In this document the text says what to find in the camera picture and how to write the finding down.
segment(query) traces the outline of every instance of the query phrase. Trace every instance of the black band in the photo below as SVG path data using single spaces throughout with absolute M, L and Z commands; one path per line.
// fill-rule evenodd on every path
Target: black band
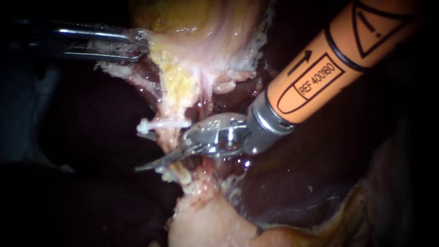
M 335 45 L 334 40 L 332 39 L 331 33 L 329 32 L 329 27 L 326 27 L 324 30 L 326 41 L 328 42 L 329 47 L 331 50 L 335 53 L 335 55 L 338 56 L 338 58 L 346 64 L 349 68 L 356 70 L 361 73 L 366 73 L 369 71 L 369 68 L 360 66 L 353 61 L 351 61 L 349 58 L 347 58 L 343 53 L 338 49 L 337 45 Z

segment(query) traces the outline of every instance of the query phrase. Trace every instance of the black arrow symbol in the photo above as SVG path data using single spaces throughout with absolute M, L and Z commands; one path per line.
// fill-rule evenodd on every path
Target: black arrow symbol
M 303 56 L 303 58 L 302 58 L 298 63 L 296 63 L 296 65 L 294 65 L 294 67 L 292 67 L 292 68 L 288 71 L 287 76 L 289 76 L 294 70 L 296 70 L 297 67 L 298 67 L 299 65 L 301 65 L 303 62 L 306 61 L 306 63 L 308 63 L 308 61 L 310 60 L 310 57 L 311 57 L 311 53 L 312 53 L 312 51 L 306 50 L 306 51 L 305 51 L 305 56 Z

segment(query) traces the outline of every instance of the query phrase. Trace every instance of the warning triangle symbol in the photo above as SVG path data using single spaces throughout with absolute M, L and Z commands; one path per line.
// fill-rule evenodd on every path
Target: warning triangle symbol
M 352 12 L 353 31 L 361 58 L 373 52 L 411 20 L 410 16 L 379 11 L 355 2 Z

